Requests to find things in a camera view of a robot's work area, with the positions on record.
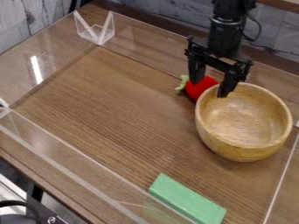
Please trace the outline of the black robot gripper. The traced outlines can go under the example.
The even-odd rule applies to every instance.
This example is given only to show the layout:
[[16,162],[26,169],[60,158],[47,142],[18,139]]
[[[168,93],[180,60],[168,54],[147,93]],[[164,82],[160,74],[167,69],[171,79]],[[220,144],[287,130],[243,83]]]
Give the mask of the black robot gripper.
[[247,72],[252,65],[250,57],[240,51],[243,18],[210,18],[207,38],[188,37],[186,56],[188,59],[190,79],[198,84],[206,75],[206,66],[224,73],[219,84],[218,97],[226,98],[242,81],[247,80]]

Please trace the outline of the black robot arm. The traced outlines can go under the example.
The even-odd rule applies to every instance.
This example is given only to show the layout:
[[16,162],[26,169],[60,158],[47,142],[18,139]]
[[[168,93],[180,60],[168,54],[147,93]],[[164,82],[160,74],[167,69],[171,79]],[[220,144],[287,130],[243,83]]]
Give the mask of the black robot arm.
[[206,66],[224,73],[218,92],[218,97],[224,98],[238,84],[247,80],[254,64],[252,59],[242,52],[242,39],[248,12],[256,7],[256,0],[212,0],[212,4],[208,37],[188,37],[184,55],[192,84],[203,80]]

